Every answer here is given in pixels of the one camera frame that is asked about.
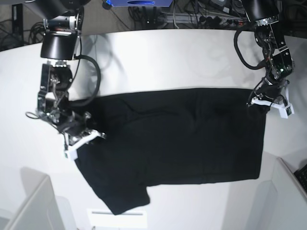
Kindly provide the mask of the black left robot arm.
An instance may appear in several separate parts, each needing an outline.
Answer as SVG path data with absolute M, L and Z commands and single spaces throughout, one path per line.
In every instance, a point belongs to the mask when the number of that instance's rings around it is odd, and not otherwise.
M 251 70 L 265 69 L 265 76 L 252 90 L 247 105 L 261 105 L 278 109 L 280 117 L 293 115 L 294 108 L 289 101 L 289 81 L 294 62 L 286 45 L 279 11 L 273 0 L 243 0 L 242 6 L 248 22 L 237 29 L 234 36 L 235 51 L 245 67 Z M 242 31 L 251 29 L 257 45 L 262 49 L 263 60 L 256 66 L 248 64 L 238 47 Z

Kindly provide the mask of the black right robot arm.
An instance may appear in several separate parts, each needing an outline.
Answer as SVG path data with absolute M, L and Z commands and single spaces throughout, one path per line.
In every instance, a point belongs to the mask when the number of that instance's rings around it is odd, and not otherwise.
M 78 114 L 75 107 L 91 103 L 99 92 L 101 71 L 98 63 L 81 51 L 81 34 L 86 0 L 27 0 L 25 6 L 43 19 L 44 35 L 41 58 L 47 60 L 42 66 L 40 89 L 37 95 L 36 118 L 54 127 L 64 137 L 66 158 L 75 159 L 77 150 L 95 138 L 105 134 L 88 127 L 92 118 L 89 112 Z M 97 72 L 96 87 L 83 102 L 69 100 L 69 88 L 76 75 L 67 64 L 71 60 L 87 60 Z

